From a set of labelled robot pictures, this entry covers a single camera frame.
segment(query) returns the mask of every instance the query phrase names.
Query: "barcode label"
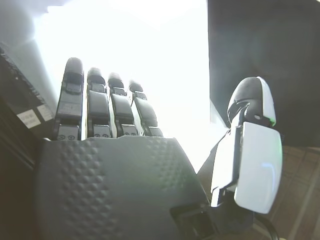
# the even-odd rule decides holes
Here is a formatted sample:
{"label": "barcode label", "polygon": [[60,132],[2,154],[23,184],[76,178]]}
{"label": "barcode label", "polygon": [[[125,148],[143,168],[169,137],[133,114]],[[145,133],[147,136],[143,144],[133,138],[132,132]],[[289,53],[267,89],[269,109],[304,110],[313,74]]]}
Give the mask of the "barcode label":
{"label": "barcode label", "polygon": [[28,129],[41,124],[37,115],[32,109],[19,113],[17,117],[24,123],[24,125],[26,125]]}
{"label": "barcode label", "polygon": [[53,113],[45,104],[37,106],[37,109],[45,121],[49,121],[54,118]]}

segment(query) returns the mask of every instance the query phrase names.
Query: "bright light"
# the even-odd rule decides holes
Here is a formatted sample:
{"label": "bright light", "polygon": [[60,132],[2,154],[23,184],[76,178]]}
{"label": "bright light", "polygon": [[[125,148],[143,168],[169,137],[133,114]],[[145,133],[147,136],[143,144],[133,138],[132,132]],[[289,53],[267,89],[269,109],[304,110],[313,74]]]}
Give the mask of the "bright light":
{"label": "bright light", "polygon": [[162,131],[199,169],[215,144],[206,0],[75,0],[48,12],[36,21],[36,40],[56,94],[70,57],[86,71],[136,79]]}

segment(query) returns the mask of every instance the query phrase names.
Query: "back of robotic hand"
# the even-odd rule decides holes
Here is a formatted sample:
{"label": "back of robotic hand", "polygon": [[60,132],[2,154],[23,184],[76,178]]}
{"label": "back of robotic hand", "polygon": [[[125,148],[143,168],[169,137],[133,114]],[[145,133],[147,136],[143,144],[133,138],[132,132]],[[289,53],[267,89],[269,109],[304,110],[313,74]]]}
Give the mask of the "back of robotic hand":
{"label": "back of robotic hand", "polygon": [[270,210],[282,167],[266,82],[243,80],[228,115],[231,128],[215,148],[210,202],[179,143],[163,137],[142,86],[131,82],[125,91],[118,75],[105,81],[97,68],[85,81],[82,62],[70,58],[53,139],[43,140],[35,171],[39,234],[44,240],[206,240],[251,226],[255,213]]}

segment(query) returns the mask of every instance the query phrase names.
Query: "dimpled texture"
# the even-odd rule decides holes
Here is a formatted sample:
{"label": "dimpled texture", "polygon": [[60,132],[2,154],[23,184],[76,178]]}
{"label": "dimpled texture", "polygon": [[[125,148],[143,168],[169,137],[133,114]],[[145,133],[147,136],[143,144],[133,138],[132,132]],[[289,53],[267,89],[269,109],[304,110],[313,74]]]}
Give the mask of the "dimpled texture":
{"label": "dimpled texture", "polygon": [[175,139],[44,141],[35,169],[43,240],[179,240],[170,210],[207,203]]}

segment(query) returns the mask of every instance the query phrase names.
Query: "black cable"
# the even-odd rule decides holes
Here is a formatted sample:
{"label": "black cable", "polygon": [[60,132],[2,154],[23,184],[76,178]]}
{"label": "black cable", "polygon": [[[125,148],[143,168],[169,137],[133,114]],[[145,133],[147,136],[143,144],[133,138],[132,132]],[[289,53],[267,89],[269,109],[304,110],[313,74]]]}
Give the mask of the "black cable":
{"label": "black cable", "polygon": [[267,229],[270,234],[271,240],[279,240],[279,236],[275,227],[268,219],[261,216],[260,214],[255,214],[255,219],[258,220]]}

